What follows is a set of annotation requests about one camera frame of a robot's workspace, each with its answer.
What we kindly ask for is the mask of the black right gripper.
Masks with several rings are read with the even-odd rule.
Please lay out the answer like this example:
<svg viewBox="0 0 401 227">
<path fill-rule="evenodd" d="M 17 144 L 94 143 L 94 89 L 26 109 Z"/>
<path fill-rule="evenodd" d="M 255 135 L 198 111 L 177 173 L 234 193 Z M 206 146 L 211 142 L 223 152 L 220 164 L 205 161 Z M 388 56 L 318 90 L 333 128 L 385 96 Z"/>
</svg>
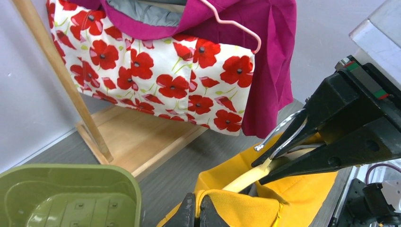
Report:
<svg viewBox="0 0 401 227">
<path fill-rule="evenodd" d="M 401 93 L 371 63 L 347 57 L 256 147 L 266 184 L 401 157 Z"/>
</svg>

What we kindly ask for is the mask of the cream plastic hanger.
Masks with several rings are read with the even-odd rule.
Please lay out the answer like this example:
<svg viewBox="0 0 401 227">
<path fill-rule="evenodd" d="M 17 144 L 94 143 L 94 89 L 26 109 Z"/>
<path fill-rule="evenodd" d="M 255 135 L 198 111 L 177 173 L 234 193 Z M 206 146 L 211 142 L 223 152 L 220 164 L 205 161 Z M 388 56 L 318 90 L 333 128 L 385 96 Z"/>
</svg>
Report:
<svg viewBox="0 0 401 227">
<path fill-rule="evenodd" d="M 285 138 L 284 142 L 275 142 L 275 145 L 278 145 L 277 148 L 274 148 L 272 152 L 266 150 L 265 154 L 266 158 L 263 158 L 263 162 L 256 167 L 251 168 L 244 174 L 240 175 L 228 185 L 226 185 L 223 190 L 229 192 L 239 193 L 249 185 L 253 184 L 256 181 L 261 180 L 262 178 L 269 175 L 269 173 L 277 169 L 284 164 L 287 164 L 295 159 L 311 152 L 313 149 L 317 148 L 315 145 L 311 146 L 298 146 L 297 149 L 289 149 L 288 145 L 290 142 L 295 140 L 295 137 L 298 136 L 301 130 L 306 126 L 308 121 L 308 116 L 306 113 L 306 109 L 302 108 L 292 114 L 290 114 L 287 118 L 281 121 L 264 139 L 263 141 L 254 147 L 256 152 L 262 151 L 267 147 L 267 143 L 271 141 L 273 136 L 277 135 L 278 132 L 286 126 L 291 121 L 295 121 L 297 117 L 301 117 L 300 126 L 296 127 L 294 132 L 289 135 L 289 137 Z"/>
</svg>

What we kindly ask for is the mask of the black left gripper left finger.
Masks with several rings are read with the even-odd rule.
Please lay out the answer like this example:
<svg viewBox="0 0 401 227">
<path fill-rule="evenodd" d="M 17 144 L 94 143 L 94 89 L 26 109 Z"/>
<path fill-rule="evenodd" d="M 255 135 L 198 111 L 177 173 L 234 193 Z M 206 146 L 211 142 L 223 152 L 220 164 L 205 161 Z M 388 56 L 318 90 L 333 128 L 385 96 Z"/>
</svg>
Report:
<svg viewBox="0 0 401 227">
<path fill-rule="evenodd" d="M 163 225 L 164 227 L 195 227 L 196 197 L 193 193 L 186 194 L 177 212 Z"/>
</svg>

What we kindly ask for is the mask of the yellow pleated skirt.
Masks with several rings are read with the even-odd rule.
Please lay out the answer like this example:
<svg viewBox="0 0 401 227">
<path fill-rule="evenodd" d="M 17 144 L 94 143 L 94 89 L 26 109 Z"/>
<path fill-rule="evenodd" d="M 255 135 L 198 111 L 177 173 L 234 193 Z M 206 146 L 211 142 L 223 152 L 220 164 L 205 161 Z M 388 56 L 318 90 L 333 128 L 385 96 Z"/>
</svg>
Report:
<svg viewBox="0 0 401 227">
<path fill-rule="evenodd" d="M 257 195 L 224 191 L 223 188 L 251 169 L 260 156 L 248 148 L 231 159 L 201 172 L 193 194 L 196 197 L 196 226 L 200 205 L 208 195 L 230 227 L 307 227 L 327 198 L 336 172 L 291 176 L 267 184 L 255 183 Z M 163 225 L 177 212 L 178 204 L 160 222 Z"/>
</svg>

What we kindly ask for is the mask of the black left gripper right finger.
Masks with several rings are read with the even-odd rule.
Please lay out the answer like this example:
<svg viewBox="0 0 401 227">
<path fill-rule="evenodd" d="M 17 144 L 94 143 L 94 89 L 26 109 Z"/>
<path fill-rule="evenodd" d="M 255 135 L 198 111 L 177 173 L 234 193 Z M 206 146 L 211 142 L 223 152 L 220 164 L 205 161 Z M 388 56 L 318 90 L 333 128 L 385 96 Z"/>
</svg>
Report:
<svg viewBox="0 0 401 227">
<path fill-rule="evenodd" d="M 218 214 L 212 199 L 206 195 L 200 203 L 200 227 L 229 227 L 228 223 Z"/>
</svg>

